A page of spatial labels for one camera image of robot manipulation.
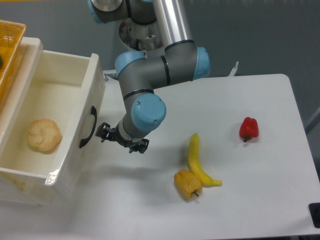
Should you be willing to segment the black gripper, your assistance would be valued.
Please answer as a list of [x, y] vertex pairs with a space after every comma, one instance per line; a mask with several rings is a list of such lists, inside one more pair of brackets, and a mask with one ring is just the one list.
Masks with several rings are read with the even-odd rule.
[[129, 153], [138, 152], [144, 154], [148, 149], [149, 140], [148, 139], [139, 139], [130, 136], [124, 129], [123, 126], [116, 126], [111, 128], [111, 126], [103, 122], [96, 130], [95, 136], [100, 138], [100, 142], [105, 141], [117, 142], [125, 148], [129, 148]]

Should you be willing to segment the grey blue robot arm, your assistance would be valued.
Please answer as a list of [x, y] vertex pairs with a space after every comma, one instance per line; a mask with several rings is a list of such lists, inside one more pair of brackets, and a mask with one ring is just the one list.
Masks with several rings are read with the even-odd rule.
[[164, 54], [150, 57], [132, 50], [116, 58], [125, 115], [113, 128], [95, 123], [90, 133], [130, 152], [144, 153], [149, 145], [147, 135], [167, 113], [155, 89], [207, 77], [210, 57], [204, 47], [195, 45], [181, 0], [90, 0], [88, 6], [97, 23], [131, 19], [139, 26], [157, 24]]

